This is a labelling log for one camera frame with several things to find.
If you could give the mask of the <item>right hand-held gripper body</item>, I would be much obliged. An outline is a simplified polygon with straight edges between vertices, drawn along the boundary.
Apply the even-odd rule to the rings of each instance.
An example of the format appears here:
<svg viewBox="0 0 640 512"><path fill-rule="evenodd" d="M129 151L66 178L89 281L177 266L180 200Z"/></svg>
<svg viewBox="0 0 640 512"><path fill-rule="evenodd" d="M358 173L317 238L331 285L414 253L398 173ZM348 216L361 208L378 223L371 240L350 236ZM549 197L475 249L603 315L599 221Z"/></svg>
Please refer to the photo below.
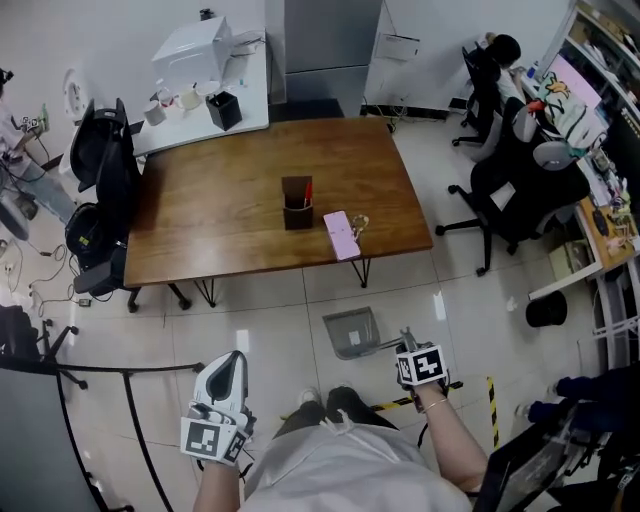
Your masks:
<svg viewBox="0 0 640 512"><path fill-rule="evenodd" d="M435 384L447 395L449 372L440 345L416 345L409 349L400 344L395 349L397 382L407 391L415 392L419 386Z"/></svg>

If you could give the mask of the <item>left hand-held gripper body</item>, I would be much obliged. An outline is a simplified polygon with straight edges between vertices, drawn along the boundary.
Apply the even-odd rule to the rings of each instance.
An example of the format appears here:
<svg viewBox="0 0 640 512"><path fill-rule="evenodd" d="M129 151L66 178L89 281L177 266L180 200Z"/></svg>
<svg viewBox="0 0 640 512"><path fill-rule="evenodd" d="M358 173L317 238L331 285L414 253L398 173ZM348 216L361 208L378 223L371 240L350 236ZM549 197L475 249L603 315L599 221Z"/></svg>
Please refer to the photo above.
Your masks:
<svg viewBox="0 0 640 512"><path fill-rule="evenodd" d="M204 462L236 465L256 423L247 398L243 352L228 352L207 365L197 375L188 414L181 419L181 452Z"/></svg>

